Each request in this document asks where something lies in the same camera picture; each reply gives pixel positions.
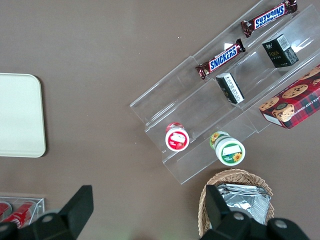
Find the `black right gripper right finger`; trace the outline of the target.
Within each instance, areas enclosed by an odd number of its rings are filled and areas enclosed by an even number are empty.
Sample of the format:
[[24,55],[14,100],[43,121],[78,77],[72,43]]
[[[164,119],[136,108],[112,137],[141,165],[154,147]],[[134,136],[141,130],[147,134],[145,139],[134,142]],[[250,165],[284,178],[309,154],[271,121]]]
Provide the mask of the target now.
[[214,185],[206,186],[206,212],[212,229],[206,240],[246,240],[251,229],[251,219],[239,211],[231,211]]

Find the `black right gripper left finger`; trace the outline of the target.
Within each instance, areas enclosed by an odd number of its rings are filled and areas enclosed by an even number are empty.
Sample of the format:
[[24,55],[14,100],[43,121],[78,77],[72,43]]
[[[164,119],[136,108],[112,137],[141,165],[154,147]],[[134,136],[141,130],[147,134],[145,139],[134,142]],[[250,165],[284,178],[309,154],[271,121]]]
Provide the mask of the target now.
[[94,211],[93,188],[83,185],[58,213],[32,224],[35,240],[76,240]]

